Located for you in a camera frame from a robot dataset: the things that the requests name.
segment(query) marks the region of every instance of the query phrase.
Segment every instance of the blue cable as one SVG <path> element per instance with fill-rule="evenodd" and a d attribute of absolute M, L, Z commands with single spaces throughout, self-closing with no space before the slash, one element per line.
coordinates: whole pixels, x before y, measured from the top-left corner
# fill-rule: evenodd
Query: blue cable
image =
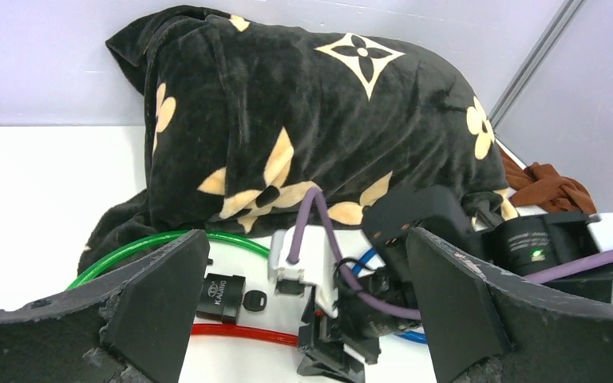
<path fill-rule="evenodd" d="M 354 267 L 351 268 L 351 271 L 354 272 L 354 275 L 358 277 L 359 274 L 361 274 L 361 271 L 363 271 L 363 267 L 372 259 L 374 258 L 374 256 L 377 255 L 377 251 L 373 248 L 369 249 L 368 251 L 366 251 L 366 253 L 358 259 L 358 263 L 356 263 L 354 265 Z M 411 342 L 415 342 L 415 343 L 419 343 L 421 345 L 426 345 L 428 344 L 426 341 L 426 335 L 417 332 L 417 331 L 408 331 L 406 333 L 403 334 L 396 334 L 397 337 L 403 338 L 407 341 L 411 341 Z"/>

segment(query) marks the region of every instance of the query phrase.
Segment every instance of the green cable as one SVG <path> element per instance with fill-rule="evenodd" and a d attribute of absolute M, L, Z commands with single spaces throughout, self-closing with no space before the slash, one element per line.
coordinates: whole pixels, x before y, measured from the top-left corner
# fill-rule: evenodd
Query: green cable
<path fill-rule="evenodd" d="M 91 267 L 81 273 L 81 275 L 74 279 L 69 287 L 67 287 L 67 290 L 72 290 L 74 287 L 93 280 L 111 266 L 137 253 L 138 251 L 142 251 L 148 247 L 153 247 L 162 243 L 171 242 L 187 232 L 188 231 L 186 230 L 167 231 L 165 233 L 150 235 L 149 237 L 138 239 L 135 242 L 119 247 L 115 251 L 112 251 L 111 253 L 102 257 L 99 261 L 95 262 Z M 250 239 L 245 239 L 244 237 L 238 235 L 223 233 L 222 231 L 208 231 L 205 234 L 208 237 L 208 240 L 211 242 L 226 243 L 251 251 L 262 258 L 269 258 L 269 249 L 260 245 L 259 243 L 252 242 Z"/>

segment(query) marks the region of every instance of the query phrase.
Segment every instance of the red tube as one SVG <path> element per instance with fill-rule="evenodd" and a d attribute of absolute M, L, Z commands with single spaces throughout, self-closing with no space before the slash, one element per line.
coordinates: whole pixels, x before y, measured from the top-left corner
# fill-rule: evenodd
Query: red tube
<path fill-rule="evenodd" d="M 219 335 L 221 337 L 255 339 L 256 341 L 297 347 L 297 337 L 294 335 L 246 326 L 199 323 L 192 327 L 192 335 Z"/>

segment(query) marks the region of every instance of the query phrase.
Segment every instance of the brown cloth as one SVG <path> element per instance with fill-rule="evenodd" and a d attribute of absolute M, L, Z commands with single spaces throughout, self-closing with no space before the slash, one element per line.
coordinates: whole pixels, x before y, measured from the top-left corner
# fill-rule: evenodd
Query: brown cloth
<path fill-rule="evenodd" d="M 509 186 L 516 190 L 509 200 L 513 206 L 538 205 L 549 213 L 582 211 L 598 212 L 588 190 L 572 178 L 563 177 L 550 164 L 534 164 L 521 169 L 500 148 Z"/>

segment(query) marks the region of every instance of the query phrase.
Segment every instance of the black blanket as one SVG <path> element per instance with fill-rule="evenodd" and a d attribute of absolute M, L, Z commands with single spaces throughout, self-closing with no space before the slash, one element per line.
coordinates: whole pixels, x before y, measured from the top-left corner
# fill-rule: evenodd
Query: black blanket
<path fill-rule="evenodd" d="M 79 272 L 161 231 L 269 235 L 312 187 L 338 228 L 400 184 L 500 211 L 508 185 L 485 111 L 420 46 L 192 6 L 140 18 L 107 46 L 144 95 L 147 188 L 102 216 Z"/>

